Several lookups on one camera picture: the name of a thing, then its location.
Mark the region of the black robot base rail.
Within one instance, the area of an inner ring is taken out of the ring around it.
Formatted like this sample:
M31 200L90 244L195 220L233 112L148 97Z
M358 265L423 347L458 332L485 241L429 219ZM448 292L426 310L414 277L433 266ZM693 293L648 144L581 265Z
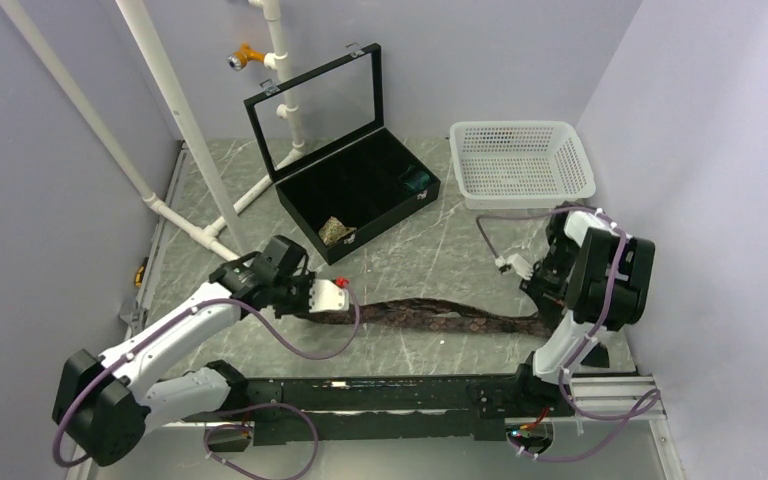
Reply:
M289 442L467 437L503 441L520 423L573 414L554 385L513 373L251 378L247 391L189 421L252 429L257 446Z

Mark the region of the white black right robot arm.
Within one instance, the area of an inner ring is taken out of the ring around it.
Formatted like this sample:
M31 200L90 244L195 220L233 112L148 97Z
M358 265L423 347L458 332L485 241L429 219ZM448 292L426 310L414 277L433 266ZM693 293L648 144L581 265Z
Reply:
M587 419L630 420L655 406L657 390L628 412L607 415L578 406L570 382L605 336L642 318L656 244L627 233L600 208L566 203L547 216L549 251L523 281L532 300L554 304L557 322L526 360L525 378L510 391L512 404L534 415L551 399Z

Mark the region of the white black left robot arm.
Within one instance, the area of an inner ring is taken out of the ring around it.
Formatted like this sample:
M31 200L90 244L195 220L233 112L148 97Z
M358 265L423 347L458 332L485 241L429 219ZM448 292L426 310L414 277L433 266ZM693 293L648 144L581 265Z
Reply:
M217 333L266 307L280 313L305 310L314 274L309 255L295 241L272 237L264 250L218 266L196 291L141 333L93 355L85 349L64 364L52 418L52 453L70 437L100 466L126 456L149 432L170 422L214 412L239 417L251 403L248 379L224 360L167 379L179 360Z

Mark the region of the navy orange paisley tie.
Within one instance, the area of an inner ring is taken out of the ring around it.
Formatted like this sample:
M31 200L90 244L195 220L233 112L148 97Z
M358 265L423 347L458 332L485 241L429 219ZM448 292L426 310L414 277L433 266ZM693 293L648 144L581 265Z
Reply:
M538 314L509 316L449 300L406 298L361 305L362 324L471 334L523 334L548 339L554 329Z

